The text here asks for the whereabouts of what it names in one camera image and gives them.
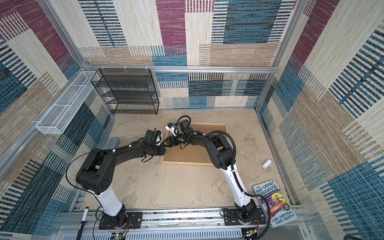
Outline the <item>colourful treehouse book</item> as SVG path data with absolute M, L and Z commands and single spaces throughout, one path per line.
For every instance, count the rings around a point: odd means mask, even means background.
M 264 198 L 258 198 L 264 213 L 270 213 L 270 227 L 276 228 L 298 219 L 297 215 L 291 209 L 282 194 L 282 191 L 275 181 L 267 181 L 253 186 L 255 195 L 261 195 Z

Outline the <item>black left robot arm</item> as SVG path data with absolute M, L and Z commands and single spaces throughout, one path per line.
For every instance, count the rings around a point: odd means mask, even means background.
M 164 155 L 162 136 L 160 131 L 148 130 L 143 138 L 127 146 L 106 150 L 95 148 L 88 153 L 76 175 L 76 183 L 90 192 L 103 209 L 100 230 L 125 229 L 129 224 L 126 207 L 112 188 L 116 166 L 133 159 Z

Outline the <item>blue grey glasses case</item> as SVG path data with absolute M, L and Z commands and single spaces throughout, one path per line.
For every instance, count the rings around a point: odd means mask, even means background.
M 108 142 L 105 146 L 105 150 L 116 149 L 119 146 L 119 143 L 120 143 L 120 138 L 113 137 L 113 138 L 108 140 Z

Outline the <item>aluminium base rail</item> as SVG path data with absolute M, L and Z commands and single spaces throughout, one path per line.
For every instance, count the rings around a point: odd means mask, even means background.
M 235 219 L 235 208 L 130 209 L 130 227 L 100 230 L 101 213 L 89 211 L 81 240 L 314 240 L 313 228 L 300 206 L 291 209 L 298 219 L 276 228 L 266 228 L 267 216 L 257 210 L 252 223 Z M 83 212 L 63 213 L 52 240 L 76 240 Z

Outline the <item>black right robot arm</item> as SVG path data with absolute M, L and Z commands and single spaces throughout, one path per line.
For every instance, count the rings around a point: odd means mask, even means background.
M 257 205 L 246 191 L 236 165 L 237 148 L 233 138 L 226 132 L 215 130 L 210 133 L 196 131 L 191 127 L 190 116 L 181 116 L 177 122 L 168 123 L 166 130 L 172 134 L 163 143 L 172 148 L 179 145 L 204 147 L 211 163 L 219 169 L 230 186 L 234 196 L 238 221 L 243 225 L 252 222 Z

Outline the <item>small white cylinder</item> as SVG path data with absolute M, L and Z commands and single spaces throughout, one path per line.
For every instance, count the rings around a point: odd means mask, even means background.
M 264 164 L 262 165 L 262 168 L 265 170 L 272 164 L 271 160 L 266 160 Z

